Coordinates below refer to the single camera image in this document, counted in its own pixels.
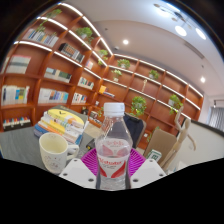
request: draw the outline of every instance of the table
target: table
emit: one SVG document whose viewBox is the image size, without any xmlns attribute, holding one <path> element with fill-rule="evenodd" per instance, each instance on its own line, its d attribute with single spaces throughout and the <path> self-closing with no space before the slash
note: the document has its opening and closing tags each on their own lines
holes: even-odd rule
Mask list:
<svg viewBox="0 0 224 224">
<path fill-rule="evenodd" d="M 4 159 L 33 165 L 47 171 L 40 155 L 39 138 L 34 135 L 33 130 L 34 127 L 28 127 L 1 133 L 0 145 L 3 157 Z M 86 145 L 92 139 L 91 136 L 83 133 L 77 158 L 80 159 L 88 151 Z"/>
</svg>

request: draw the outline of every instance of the mug handle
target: mug handle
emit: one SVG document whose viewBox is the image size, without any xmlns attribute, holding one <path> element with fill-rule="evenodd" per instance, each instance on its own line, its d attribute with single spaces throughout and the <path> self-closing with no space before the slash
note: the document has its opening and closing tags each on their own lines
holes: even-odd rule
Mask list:
<svg viewBox="0 0 224 224">
<path fill-rule="evenodd" d="M 79 146 L 78 145 L 68 145 L 68 152 L 72 153 L 72 155 L 67 156 L 67 160 L 73 159 L 78 155 Z"/>
</svg>

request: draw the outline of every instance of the bottle label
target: bottle label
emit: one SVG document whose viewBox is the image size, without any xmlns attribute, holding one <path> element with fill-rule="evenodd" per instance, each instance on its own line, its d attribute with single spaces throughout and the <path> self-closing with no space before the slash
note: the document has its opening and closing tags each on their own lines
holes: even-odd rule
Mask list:
<svg viewBox="0 0 224 224">
<path fill-rule="evenodd" d="M 100 174 L 108 178 L 117 178 L 125 174 L 129 155 L 119 158 L 108 158 L 97 154 Z"/>
<path fill-rule="evenodd" d="M 125 174 L 130 155 L 130 146 L 123 139 L 107 139 L 102 144 L 103 155 L 98 156 L 100 174 L 108 178 L 117 178 Z"/>
</svg>

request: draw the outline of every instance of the floor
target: floor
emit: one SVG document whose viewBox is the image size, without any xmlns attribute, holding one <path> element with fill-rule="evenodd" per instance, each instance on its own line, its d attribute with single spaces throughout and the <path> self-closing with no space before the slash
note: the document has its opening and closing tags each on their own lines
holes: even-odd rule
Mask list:
<svg viewBox="0 0 224 224">
<path fill-rule="evenodd" d="M 95 125 L 90 124 L 90 123 L 88 124 L 88 126 L 85 129 L 85 133 L 90 135 L 93 138 L 96 138 L 99 135 L 99 131 L 100 131 L 99 128 L 97 128 Z M 143 149 L 137 147 L 136 150 L 143 155 L 143 153 L 144 153 Z"/>
</svg>

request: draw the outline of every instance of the pink object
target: pink object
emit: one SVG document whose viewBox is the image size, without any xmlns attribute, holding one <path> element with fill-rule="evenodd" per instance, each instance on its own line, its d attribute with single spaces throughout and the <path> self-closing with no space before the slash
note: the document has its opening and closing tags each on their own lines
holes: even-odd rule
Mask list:
<svg viewBox="0 0 224 224">
<path fill-rule="evenodd" d="M 97 176 L 98 173 L 98 160 L 96 149 L 91 149 L 82 158 L 82 162 L 89 168 L 89 170 Z M 142 156 L 137 150 L 131 149 L 127 172 L 129 178 L 138 170 L 138 168 L 145 162 L 145 157 Z"/>
</svg>

